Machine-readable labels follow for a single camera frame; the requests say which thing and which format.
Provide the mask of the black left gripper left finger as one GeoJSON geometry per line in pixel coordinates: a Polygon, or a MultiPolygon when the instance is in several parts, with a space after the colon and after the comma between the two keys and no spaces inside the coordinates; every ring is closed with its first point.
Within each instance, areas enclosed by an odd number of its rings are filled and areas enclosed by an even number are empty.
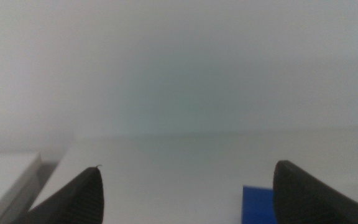
{"type": "Polygon", "coordinates": [[[98,167],[89,167],[12,224],[102,224],[104,191],[98,167]]]}

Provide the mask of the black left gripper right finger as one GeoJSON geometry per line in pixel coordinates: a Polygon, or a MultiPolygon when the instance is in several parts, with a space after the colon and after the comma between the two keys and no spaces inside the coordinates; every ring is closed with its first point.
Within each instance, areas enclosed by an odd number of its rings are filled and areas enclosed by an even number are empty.
{"type": "Polygon", "coordinates": [[[358,224],[358,202],[290,161],[278,161],[273,174],[277,223],[358,224]]]}

